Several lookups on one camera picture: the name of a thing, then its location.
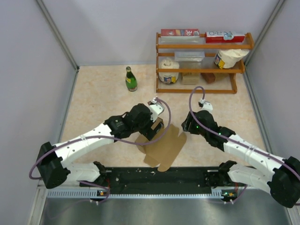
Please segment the brown cardboard box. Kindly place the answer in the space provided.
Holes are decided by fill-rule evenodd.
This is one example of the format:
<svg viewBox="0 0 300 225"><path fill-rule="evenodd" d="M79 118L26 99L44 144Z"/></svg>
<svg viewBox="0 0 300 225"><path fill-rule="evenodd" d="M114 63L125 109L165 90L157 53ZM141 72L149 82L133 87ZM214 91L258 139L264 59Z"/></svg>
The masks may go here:
<svg viewBox="0 0 300 225"><path fill-rule="evenodd" d="M165 172L171 167L186 141L186 134L180 133L180 129L171 124L161 139L155 143L148 145L149 140L142 134L135 143L138 150L145 154L143 160L145 164L152 168L158 167L159 172Z"/></svg>

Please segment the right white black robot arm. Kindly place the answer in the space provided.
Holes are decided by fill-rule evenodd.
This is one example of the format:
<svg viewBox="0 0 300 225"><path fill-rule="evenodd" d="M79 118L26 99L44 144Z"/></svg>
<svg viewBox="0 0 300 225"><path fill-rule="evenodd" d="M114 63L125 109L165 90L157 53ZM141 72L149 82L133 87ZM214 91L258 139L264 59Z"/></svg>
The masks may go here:
<svg viewBox="0 0 300 225"><path fill-rule="evenodd" d="M282 206L292 208L300 204L300 161L282 158L251 145L233 130L219 126L210 112L189 112L182 123L183 131L201 135L212 147L235 155L250 166L235 162L223 163L219 181L223 185L243 183L270 194Z"/></svg>

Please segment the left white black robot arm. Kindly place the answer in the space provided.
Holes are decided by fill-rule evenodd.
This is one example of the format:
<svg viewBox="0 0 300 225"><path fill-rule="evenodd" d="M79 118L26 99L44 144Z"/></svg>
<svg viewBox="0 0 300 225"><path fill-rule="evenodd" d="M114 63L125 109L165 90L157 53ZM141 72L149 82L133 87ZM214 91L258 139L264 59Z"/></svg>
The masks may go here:
<svg viewBox="0 0 300 225"><path fill-rule="evenodd" d="M137 104L129 112L111 116L91 131L74 139L57 144L42 144L37 157L37 169L45 187L52 189L72 181L103 185L106 182L106 172L99 162L76 164L74 161L136 132L151 141L163 126L158 118L164 110L160 103Z"/></svg>

